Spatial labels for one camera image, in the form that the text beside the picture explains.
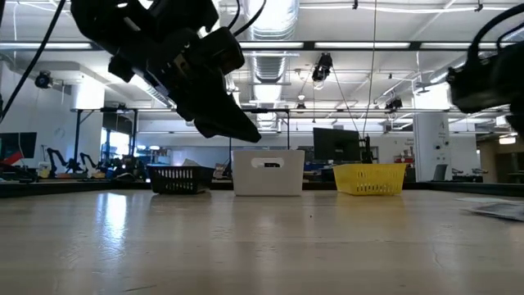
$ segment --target paper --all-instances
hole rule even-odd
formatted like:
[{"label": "paper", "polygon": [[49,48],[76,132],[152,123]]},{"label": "paper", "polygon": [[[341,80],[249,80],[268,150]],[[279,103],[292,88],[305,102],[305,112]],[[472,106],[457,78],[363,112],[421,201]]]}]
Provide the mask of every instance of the paper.
[{"label": "paper", "polygon": [[524,204],[522,203],[502,202],[465,210],[486,216],[524,221]]},{"label": "paper", "polygon": [[463,201],[463,202],[478,202],[478,203],[515,202],[515,201],[504,200],[501,198],[496,198],[496,197],[461,197],[455,200]]}]

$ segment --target black monitor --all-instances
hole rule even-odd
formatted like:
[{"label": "black monitor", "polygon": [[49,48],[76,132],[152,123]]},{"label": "black monitor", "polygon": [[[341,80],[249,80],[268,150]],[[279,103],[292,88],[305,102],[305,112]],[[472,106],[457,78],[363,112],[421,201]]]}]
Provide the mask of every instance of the black monitor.
[{"label": "black monitor", "polygon": [[315,160],[362,161],[357,131],[313,128],[313,137]]}]

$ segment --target white column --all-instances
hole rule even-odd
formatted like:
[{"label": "white column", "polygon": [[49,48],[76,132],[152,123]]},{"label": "white column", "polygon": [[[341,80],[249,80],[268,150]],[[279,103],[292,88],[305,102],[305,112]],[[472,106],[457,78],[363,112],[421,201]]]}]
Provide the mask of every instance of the white column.
[{"label": "white column", "polygon": [[451,149],[448,114],[423,112],[413,118],[415,167],[417,181],[433,180],[439,164],[448,165],[446,179],[451,175]]},{"label": "white column", "polygon": [[[71,95],[73,96],[73,105],[75,109],[99,109],[104,107],[105,89],[104,85],[95,81],[94,79],[84,79],[82,84],[71,86]],[[102,135],[102,119],[103,114],[94,112],[89,115],[90,111],[84,111],[82,118],[89,116],[80,125],[79,137],[79,154],[81,152],[91,156],[93,161],[97,162],[100,159],[101,135]],[[76,119],[72,122],[73,133],[75,131]],[[69,137],[72,143],[75,142],[75,135]],[[74,144],[69,145],[68,156],[72,157],[74,154]]]}]

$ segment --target wooden table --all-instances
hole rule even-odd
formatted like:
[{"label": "wooden table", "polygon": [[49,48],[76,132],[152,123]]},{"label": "wooden table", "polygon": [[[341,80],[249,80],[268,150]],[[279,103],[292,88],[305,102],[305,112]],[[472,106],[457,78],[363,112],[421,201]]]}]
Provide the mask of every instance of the wooden table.
[{"label": "wooden table", "polygon": [[0,200],[4,294],[523,294],[524,225],[459,193]]}]

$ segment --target red object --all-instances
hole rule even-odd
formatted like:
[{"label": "red object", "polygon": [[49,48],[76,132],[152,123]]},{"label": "red object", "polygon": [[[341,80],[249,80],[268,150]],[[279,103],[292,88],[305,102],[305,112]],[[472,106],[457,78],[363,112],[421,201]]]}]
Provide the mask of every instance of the red object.
[{"label": "red object", "polygon": [[402,161],[401,157],[395,158],[395,163],[414,163],[415,159],[413,157],[405,157],[404,161]]},{"label": "red object", "polygon": [[23,156],[22,156],[21,152],[15,152],[10,157],[5,158],[2,161],[2,163],[3,164],[8,164],[8,165],[13,165],[13,164],[17,163],[22,158],[23,158]]}]

